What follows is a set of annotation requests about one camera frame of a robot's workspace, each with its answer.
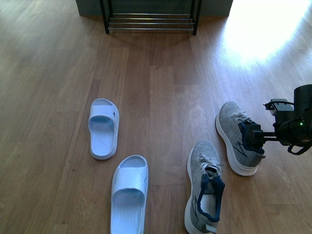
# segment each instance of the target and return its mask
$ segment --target slide sandal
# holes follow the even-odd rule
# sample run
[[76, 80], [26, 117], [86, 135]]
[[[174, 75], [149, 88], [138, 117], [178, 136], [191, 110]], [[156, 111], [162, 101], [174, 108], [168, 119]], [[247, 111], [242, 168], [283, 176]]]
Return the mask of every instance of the slide sandal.
[[119, 112], [109, 100], [99, 98], [93, 101], [88, 122], [91, 155], [96, 159], [109, 159], [117, 149]]
[[111, 234], [143, 234], [147, 189], [145, 158], [133, 155], [124, 159], [113, 176]]

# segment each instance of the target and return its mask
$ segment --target black metal shoe rack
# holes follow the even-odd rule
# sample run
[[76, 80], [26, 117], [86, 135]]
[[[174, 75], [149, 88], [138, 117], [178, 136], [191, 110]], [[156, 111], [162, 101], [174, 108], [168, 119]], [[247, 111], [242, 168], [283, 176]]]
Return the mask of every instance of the black metal shoe rack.
[[202, 0], [198, 0], [196, 15], [195, 0], [190, 14], [121, 14], [113, 13], [112, 1], [107, 0], [108, 19], [104, 0], [99, 0], [106, 34], [110, 30], [189, 31], [196, 35]]

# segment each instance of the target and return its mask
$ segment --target mesh shoe upper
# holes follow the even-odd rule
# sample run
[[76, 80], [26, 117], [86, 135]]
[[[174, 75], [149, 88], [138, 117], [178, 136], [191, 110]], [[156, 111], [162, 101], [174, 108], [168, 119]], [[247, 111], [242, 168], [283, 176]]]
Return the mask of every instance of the mesh shoe upper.
[[265, 156], [262, 148], [253, 149], [243, 144], [241, 130], [246, 124], [255, 124], [246, 116], [235, 102], [225, 103], [219, 112], [219, 121], [223, 132], [231, 142], [237, 161], [246, 167], [256, 167]]
[[[221, 180], [219, 155], [211, 142], [200, 141], [194, 146], [188, 163], [192, 178], [191, 222], [202, 233], [213, 232], [220, 220], [221, 199], [225, 186]], [[205, 195], [213, 197], [210, 212], [203, 210], [206, 205], [203, 199]]]

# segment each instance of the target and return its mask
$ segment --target wooden floor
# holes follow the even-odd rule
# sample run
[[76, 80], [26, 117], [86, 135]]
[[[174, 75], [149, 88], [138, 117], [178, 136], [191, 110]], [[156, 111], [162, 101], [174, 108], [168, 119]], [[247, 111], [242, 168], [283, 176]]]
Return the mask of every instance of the wooden floor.
[[[74, 0], [0, 0], [0, 233], [108, 234], [112, 177], [127, 156], [149, 165], [146, 234], [185, 234], [186, 162], [201, 139], [226, 184], [219, 234], [312, 233], [312, 150], [268, 142], [251, 177], [229, 167], [215, 116], [237, 102], [264, 131], [262, 105], [312, 83], [312, 3], [234, 0], [196, 36], [111, 33]], [[96, 98], [120, 113], [118, 148], [90, 155]]]

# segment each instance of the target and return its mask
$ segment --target gray sneaker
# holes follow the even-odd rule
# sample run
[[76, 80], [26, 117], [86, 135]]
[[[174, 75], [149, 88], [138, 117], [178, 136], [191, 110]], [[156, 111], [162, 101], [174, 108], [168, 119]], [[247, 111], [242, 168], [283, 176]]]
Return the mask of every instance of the gray sneaker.
[[215, 118], [215, 126], [223, 138], [230, 167], [241, 176], [252, 176], [265, 158], [262, 147], [249, 148], [245, 142], [247, 124], [256, 124], [235, 102], [226, 102]]
[[185, 228], [189, 234], [215, 234], [225, 184], [221, 180], [220, 158], [211, 142], [200, 141], [193, 147], [187, 171], [192, 192], [185, 208]]

